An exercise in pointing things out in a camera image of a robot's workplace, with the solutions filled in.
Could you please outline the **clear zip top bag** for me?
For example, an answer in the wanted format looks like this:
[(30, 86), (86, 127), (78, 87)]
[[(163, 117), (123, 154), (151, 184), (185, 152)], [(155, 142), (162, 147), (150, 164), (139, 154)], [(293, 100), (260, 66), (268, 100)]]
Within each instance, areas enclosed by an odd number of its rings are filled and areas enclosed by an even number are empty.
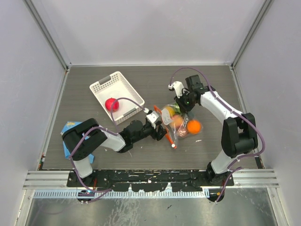
[(154, 110), (159, 114), (162, 126), (167, 131), (165, 137), (174, 149), (177, 148), (180, 139), (197, 135), (203, 129), (202, 123), (194, 114), (192, 112), (182, 113), (176, 102), (165, 105), (163, 108), (155, 105)]

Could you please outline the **fake brown passion fruit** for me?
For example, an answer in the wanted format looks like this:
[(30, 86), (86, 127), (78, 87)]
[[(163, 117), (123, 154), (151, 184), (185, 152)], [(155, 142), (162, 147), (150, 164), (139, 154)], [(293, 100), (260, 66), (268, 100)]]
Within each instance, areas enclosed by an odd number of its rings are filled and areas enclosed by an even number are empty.
[(178, 137), (184, 138), (189, 134), (186, 128), (179, 128), (177, 131)]

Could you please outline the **fake yellow lemon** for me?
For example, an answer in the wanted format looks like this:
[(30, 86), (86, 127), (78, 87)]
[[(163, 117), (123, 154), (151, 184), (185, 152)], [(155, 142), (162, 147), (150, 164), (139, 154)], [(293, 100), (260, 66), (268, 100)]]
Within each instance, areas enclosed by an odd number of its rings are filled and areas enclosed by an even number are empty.
[(168, 111), (170, 117), (173, 117), (176, 114), (175, 109), (171, 106), (166, 106), (165, 109)]

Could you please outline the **fake red apple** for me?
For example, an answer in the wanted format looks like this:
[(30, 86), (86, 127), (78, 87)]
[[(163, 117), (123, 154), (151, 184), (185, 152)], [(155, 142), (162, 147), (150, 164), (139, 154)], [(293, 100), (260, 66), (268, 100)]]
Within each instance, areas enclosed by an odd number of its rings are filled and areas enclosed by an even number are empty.
[(115, 98), (108, 98), (105, 101), (105, 108), (110, 112), (116, 112), (119, 109), (119, 101)]

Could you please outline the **fake peach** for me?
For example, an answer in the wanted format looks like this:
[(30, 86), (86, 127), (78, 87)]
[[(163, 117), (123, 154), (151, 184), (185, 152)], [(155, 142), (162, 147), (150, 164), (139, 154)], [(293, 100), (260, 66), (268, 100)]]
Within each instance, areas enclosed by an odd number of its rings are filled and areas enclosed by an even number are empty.
[(170, 123), (171, 128), (178, 129), (183, 124), (183, 117), (181, 115), (175, 114), (172, 118), (172, 122)]

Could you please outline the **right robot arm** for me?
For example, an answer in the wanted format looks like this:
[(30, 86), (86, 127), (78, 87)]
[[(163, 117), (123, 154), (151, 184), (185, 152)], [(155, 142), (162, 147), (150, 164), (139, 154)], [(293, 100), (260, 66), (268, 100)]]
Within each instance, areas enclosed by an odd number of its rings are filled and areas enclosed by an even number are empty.
[(168, 85), (176, 93), (175, 101), (182, 113), (189, 113), (195, 105), (210, 111), (222, 124), (221, 146), (218, 156), (207, 165), (206, 180), (215, 186), (234, 164), (234, 161), (246, 156), (258, 147), (255, 131), (255, 117), (251, 113), (242, 113), (232, 108), (211, 85), (204, 85), (198, 75), (185, 79), (186, 86), (180, 81)]

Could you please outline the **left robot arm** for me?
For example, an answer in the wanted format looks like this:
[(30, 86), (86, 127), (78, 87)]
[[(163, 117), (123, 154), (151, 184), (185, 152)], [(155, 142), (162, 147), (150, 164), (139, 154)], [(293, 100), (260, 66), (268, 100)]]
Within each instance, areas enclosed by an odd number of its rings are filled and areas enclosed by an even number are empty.
[(133, 148), (134, 143), (152, 137), (160, 141), (167, 134), (161, 122), (152, 124), (134, 120), (118, 134), (101, 127), (96, 119), (84, 122), (69, 122), (62, 132), (65, 157), (71, 159), (72, 167), (78, 173), (77, 181), (83, 186), (94, 182), (92, 162), (93, 151), (98, 147), (109, 148), (118, 153), (125, 153)]

